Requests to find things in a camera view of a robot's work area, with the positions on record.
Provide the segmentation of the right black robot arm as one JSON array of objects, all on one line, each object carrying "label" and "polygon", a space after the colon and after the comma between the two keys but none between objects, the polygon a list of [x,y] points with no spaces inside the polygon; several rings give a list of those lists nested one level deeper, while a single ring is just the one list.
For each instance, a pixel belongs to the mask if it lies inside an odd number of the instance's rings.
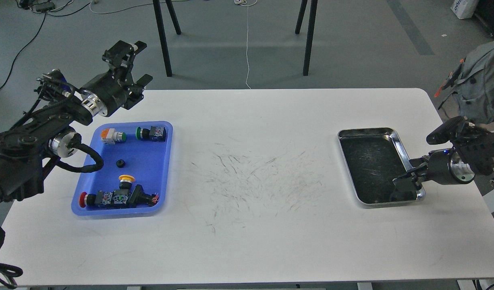
[{"label": "right black robot arm", "polygon": [[449,142],[452,147],[414,159],[412,169],[392,181],[394,193],[419,191],[430,180],[440,185],[469,184],[476,176],[491,176],[494,189],[494,132],[457,116],[428,134],[426,142]]}]

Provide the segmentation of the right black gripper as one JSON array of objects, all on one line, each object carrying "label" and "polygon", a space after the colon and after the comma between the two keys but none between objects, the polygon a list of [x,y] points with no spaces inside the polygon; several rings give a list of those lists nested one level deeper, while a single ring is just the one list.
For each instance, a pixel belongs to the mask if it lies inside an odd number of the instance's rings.
[{"label": "right black gripper", "polygon": [[455,150],[431,151],[430,155],[423,155],[410,159],[411,170],[392,179],[394,189],[390,194],[390,202],[422,201],[426,192],[422,183],[432,180],[441,185],[469,184],[475,174],[470,165],[464,163]]}]

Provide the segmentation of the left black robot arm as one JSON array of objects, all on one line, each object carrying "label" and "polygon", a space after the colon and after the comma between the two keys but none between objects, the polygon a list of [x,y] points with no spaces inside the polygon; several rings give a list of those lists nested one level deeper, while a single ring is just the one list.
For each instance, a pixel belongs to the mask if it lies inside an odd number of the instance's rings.
[{"label": "left black robot arm", "polygon": [[109,69],[81,88],[68,83],[58,69],[37,79],[38,101],[48,105],[39,110],[33,105],[0,133],[0,204],[43,193],[44,181],[56,166],[75,173],[102,169],[103,158],[82,143],[71,123],[87,126],[97,114],[109,117],[142,101],[153,78],[145,74],[134,81],[131,71],[136,55],[146,47],[142,41],[116,42],[102,57]]}]

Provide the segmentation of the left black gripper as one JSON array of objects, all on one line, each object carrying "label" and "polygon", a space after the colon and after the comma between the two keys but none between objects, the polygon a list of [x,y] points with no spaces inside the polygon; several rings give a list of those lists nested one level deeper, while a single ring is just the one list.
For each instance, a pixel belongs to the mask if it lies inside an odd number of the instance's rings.
[{"label": "left black gripper", "polygon": [[120,40],[104,51],[102,60],[111,72],[97,75],[81,88],[81,105],[92,117],[110,117],[120,107],[130,110],[144,99],[145,87],[153,77],[144,74],[132,83],[132,68],[136,55],[146,48],[142,41],[130,44]]}]

